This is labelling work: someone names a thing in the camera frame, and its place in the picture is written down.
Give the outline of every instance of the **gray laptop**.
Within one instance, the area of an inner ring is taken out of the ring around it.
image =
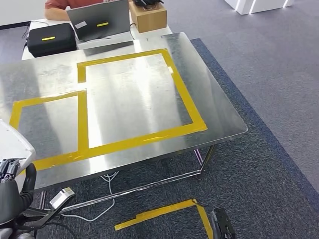
[[[116,0],[67,10],[81,41],[104,38],[130,30],[129,1]]]

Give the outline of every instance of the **gray carpet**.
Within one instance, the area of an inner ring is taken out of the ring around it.
[[[319,1],[240,16],[224,0],[168,0],[169,25],[201,38],[319,192]]]
[[[20,61],[25,39],[23,35],[27,26],[0,30],[0,64]]]
[[[314,191],[314,188],[309,187],[308,182],[299,181],[295,174],[300,172],[291,158],[201,40],[192,42],[243,117],[249,128],[248,133],[240,139],[221,144],[200,179],[193,177],[119,197],[116,199],[114,207],[94,223],[73,218],[61,218],[60,222],[70,226],[81,239],[207,238],[195,208],[119,231],[113,228],[138,213],[195,198],[208,213],[215,207],[225,207],[239,239],[317,239],[319,215],[314,203],[317,205],[319,200],[309,202],[302,192],[303,187],[310,191]],[[112,181],[112,188],[118,192],[196,166],[194,154],[183,154],[119,172]],[[107,184],[101,178],[70,186],[77,194],[76,202],[108,192]],[[52,198],[59,190],[49,191],[48,197]],[[110,202],[101,203],[73,213],[93,218],[109,205]],[[70,238],[68,232],[56,226],[47,226],[38,235],[40,239]]]

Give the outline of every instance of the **white robot part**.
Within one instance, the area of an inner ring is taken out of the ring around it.
[[[20,161],[19,175],[36,160],[36,150],[16,129],[0,119],[0,162],[10,158],[25,158]]]

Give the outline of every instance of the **cardboard box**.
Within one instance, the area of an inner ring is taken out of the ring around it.
[[[157,3],[156,8],[150,10],[136,6],[133,2],[129,2],[129,7],[132,21],[136,24],[139,33],[167,27],[167,10],[162,3]]]

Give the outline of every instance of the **person's arm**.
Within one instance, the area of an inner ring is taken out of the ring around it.
[[[70,18],[66,10],[58,8],[45,9],[45,16],[48,20],[70,21]]]
[[[48,0],[45,3],[45,18],[48,20],[68,21],[66,8],[68,6],[67,0]]]

